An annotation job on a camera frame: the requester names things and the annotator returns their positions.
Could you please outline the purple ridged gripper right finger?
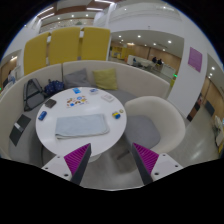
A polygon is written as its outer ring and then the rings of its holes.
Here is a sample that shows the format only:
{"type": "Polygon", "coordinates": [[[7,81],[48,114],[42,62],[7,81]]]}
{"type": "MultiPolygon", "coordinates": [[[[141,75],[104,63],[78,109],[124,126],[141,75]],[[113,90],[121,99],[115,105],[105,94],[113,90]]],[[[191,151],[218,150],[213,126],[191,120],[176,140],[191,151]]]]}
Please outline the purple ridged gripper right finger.
{"type": "Polygon", "coordinates": [[[135,159],[143,184],[147,185],[152,183],[153,180],[151,177],[151,172],[158,160],[159,155],[137,143],[132,144],[131,152],[135,159]]]}

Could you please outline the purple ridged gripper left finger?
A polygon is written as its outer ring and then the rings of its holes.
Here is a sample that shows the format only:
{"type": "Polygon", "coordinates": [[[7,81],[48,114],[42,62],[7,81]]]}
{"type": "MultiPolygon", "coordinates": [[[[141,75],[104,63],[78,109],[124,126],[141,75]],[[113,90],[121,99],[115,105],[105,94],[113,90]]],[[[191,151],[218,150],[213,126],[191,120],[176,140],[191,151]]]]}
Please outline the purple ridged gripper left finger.
{"type": "Polygon", "coordinates": [[[91,155],[91,144],[88,143],[72,151],[64,157],[64,160],[71,171],[71,182],[79,185],[87,167],[91,155]]]}

